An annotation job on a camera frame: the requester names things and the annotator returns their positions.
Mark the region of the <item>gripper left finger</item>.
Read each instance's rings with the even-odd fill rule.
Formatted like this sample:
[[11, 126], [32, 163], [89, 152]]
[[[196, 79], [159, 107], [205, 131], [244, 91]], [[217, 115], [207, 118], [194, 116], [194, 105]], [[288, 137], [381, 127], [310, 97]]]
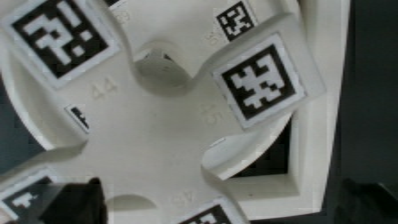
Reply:
[[15, 224], [109, 224], [104, 185], [98, 177], [88, 182], [40, 183], [38, 197]]

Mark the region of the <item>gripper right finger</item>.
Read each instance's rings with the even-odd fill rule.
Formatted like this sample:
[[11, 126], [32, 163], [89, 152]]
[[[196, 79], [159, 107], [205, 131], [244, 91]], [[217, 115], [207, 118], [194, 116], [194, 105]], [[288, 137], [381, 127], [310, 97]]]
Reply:
[[398, 184], [343, 180], [340, 224], [398, 224]]

